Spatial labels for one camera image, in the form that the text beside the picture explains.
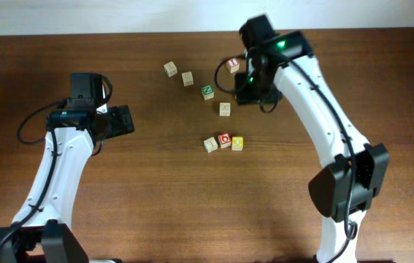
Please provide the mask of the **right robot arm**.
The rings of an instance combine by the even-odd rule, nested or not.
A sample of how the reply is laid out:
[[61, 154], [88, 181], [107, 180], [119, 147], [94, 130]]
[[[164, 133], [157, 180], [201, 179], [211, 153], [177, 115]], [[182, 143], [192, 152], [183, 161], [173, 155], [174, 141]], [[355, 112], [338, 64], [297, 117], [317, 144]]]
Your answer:
[[346, 116], [324, 80], [318, 59], [301, 31], [280, 35], [266, 15], [239, 30], [246, 70], [235, 77], [239, 105], [260, 107], [285, 98], [299, 116], [322, 169], [309, 182], [322, 216], [314, 262], [355, 262], [361, 222], [380, 193], [389, 163], [382, 144], [372, 146]]

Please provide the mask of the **yellow block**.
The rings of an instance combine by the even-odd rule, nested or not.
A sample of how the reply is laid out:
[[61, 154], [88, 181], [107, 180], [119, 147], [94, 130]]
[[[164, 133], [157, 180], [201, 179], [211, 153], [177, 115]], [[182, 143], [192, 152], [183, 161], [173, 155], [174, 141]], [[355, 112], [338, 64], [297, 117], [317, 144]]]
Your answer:
[[231, 139], [231, 149], [241, 151], [244, 147], [244, 137], [236, 136]]

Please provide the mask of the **wooden Y block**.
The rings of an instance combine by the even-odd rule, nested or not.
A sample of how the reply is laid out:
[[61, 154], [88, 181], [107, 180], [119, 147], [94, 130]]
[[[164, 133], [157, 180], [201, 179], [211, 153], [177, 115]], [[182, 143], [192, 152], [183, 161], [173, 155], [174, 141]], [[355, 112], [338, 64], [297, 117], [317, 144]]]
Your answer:
[[218, 144], [214, 137], [210, 137], [204, 141], [204, 148], [208, 153], [218, 149]]

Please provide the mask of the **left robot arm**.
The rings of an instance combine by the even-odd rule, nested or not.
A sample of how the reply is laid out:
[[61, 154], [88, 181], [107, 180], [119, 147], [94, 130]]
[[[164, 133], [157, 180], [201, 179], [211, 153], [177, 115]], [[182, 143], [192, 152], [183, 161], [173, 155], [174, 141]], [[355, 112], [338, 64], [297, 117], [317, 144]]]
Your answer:
[[71, 95], [52, 103], [45, 149], [30, 192], [8, 227], [0, 227], [0, 262], [90, 263], [72, 233], [80, 178], [105, 140], [134, 132], [129, 107], [108, 107], [112, 84], [97, 73], [73, 73]]

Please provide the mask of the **red O block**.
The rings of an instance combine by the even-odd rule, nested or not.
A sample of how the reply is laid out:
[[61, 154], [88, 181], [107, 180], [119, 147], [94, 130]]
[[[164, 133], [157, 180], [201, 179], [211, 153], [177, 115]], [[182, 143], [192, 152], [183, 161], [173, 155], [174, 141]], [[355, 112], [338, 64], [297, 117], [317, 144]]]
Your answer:
[[231, 146], [231, 136], [229, 133], [219, 134], [218, 141], [221, 148], [227, 148]]

